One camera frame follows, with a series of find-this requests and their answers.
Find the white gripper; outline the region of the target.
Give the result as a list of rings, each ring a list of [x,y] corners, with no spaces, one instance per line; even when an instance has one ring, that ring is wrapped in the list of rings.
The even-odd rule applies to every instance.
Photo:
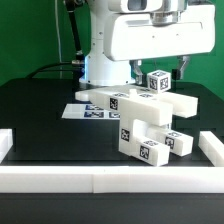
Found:
[[[104,54],[112,61],[130,61],[137,84],[143,83],[138,59],[178,56],[173,80],[182,80],[191,54],[210,52],[215,45],[215,6],[190,5],[179,22],[155,26],[148,13],[112,14],[104,28]]]

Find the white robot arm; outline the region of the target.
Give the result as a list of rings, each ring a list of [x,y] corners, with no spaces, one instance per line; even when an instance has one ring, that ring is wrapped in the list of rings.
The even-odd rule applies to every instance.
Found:
[[[91,85],[141,82],[137,62],[207,53],[215,45],[215,5],[209,0],[85,0],[91,50],[85,75]]]

